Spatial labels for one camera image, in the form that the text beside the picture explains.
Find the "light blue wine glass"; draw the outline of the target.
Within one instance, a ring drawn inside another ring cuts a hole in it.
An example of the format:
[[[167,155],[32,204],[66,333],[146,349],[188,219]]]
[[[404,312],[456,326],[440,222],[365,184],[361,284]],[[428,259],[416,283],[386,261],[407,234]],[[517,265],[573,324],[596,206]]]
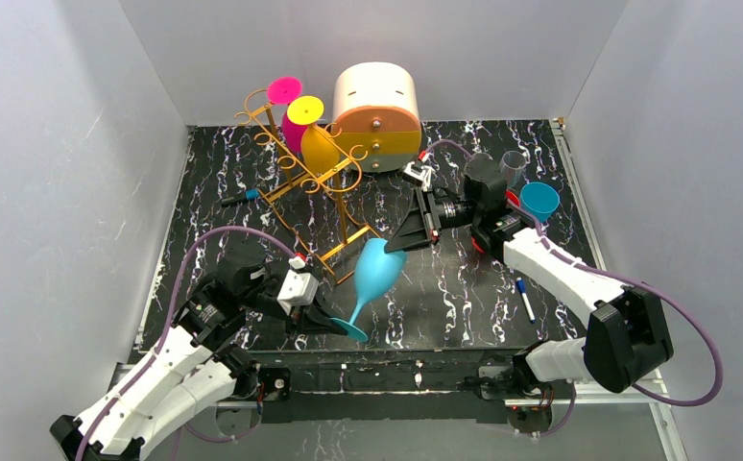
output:
[[[359,342],[368,340],[367,333],[355,325],[356,320],[367,303],[383,296],[395,285],[405,266],[406,253],[402,250],[388,253],[387,244],[386,239],[379,237],[371,238],[365,243],[354,268],[356,302],[352,314],[348,320],[331,318],[350,339]]]

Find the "clear wine glass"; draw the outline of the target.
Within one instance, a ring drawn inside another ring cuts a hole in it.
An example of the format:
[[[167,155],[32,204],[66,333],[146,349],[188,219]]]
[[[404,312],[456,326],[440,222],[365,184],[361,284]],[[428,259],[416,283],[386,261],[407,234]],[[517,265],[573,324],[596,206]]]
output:
[[[505,177],[508,188],[513,188],[522,178],[528,159],[518,151],[506,152],[500,160],[500,171]]]

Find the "red wine glass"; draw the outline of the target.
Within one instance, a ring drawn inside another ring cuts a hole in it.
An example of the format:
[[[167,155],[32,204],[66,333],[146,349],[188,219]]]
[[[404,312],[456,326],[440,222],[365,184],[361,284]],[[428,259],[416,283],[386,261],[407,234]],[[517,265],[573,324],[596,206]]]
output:
[[[505,241],[526,228],[528,221],[518,212],[519,199],[510,190],[498,202],[481,207],[477,204],[469,227],[473,247],[482,254],[501,258]]]

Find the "gold wire wine glass rack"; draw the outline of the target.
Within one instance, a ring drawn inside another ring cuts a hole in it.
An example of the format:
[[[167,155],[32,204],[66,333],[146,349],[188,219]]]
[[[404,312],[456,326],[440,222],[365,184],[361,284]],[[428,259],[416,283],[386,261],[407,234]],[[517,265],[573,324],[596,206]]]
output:
[[[291,92],[286,87],[279,91],[270,90],[267,87],[257,89],[245,98],[243,109],[234,115],[234,119],[239,126],[257,126],[259,132],[253,137],[253,141],[259,146],[274,146],[277,150],[276,164],[278,170],[283,173],[285,181],[269,191],[260,191],[260,198],[271,208],[280,224],[298,239],[307,255],[318,261],[326,274],[335,284],[339,285],[348,281],[354,272],[350,270],[343,275],[338,273],[334,267],[333,258],[355,243],[380,235],[374,226],[353,216],[348,210],[346,201],[346,194],[356,189],[361,183],[362,169],[359,161],[366,156],[344,151],[336,142],[338,132],[334,131],[330,124],[320,124],[320,117],[317,125],[329,133],[330,141],[338,149],[340,160],[325,174],[316,175],[310,172],[301,153],[294,153],[289,147],[287,137],[279,133],[279,125],[274,119],[275,108],[284,106],[287,116],[289,105],[300,96],[305,95],[300,91]],[[276,202],[296,189],[309,195],[322,195],[336,207],[339,236],[332,248],[321,253],[312,249],[276,207]]]

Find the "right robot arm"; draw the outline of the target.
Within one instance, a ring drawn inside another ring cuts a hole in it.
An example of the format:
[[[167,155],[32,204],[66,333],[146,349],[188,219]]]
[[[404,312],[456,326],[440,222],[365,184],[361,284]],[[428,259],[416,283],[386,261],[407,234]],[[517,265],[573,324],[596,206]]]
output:
[[[513,358],[517,384],[594,381],[620,393],[674,355],[661,300],[650,290],[601,276],[550,242],[533,215],[511,204],[497,162],[467,164],[462,194],[432,186],[433,170],[414,158],[401,170],[412,185],[408,212],[385,249],[410,252],[467,227],[481,252],[527,276],[574,313],[585,336],[539,341]]]

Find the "yellow wine glass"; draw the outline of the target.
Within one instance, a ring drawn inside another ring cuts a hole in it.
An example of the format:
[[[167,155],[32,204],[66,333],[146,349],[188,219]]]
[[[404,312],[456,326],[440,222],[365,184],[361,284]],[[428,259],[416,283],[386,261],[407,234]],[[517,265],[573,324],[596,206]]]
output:
[[[329,133],[317,125],[323,114],[323,101],[311,95],[300,96],[287,109],[290,122],[305,128],[300,136],[300,152],[306,167],[316,175],[327,173],[340,160]]]

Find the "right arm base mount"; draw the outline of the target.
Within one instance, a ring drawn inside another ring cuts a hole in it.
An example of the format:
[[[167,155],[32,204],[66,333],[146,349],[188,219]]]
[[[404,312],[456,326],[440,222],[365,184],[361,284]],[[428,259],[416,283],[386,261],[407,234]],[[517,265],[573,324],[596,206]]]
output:
[[[486,401],[502,401],[507,424],[516,435],[538,440],[563,428],[574,411],[577,389],[572,382],[535,382],[513,365],[485,365],[464,377],[458,390]]]

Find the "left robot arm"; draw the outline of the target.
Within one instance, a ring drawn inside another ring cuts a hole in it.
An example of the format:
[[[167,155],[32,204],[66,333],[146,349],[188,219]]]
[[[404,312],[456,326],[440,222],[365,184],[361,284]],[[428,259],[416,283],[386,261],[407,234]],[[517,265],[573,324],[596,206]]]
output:
[[[256,358],[233,344],[250,311],[288,331],[344,335],[319,282],[296,256],[285,276],[263,262],[222,259],[199,280],[166,335],[101,399],[62,415],[50,433],[67,460],[144,460],[215,402],[259,401],[271,390]]]

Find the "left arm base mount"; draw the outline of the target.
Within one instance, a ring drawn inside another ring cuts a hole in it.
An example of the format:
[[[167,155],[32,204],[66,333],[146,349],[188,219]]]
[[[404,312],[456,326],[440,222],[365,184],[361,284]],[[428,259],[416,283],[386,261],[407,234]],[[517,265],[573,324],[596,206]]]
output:
[[[261,425],[267,403],[289,400],[291,381],[288,368],[270,366],[237,383],[230,396],[216,403],[215,422],[220,434],[233,440],[251,434]]]

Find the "blue front wine glass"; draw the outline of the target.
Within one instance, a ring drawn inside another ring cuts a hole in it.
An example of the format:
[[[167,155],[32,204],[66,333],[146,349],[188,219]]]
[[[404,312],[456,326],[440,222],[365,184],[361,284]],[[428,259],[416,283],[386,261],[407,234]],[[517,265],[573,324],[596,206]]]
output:
[[[518,195],[520,206],[541,223],[545,223],[558,209],[561,199],[558,191],[544,182],[528,182]]]

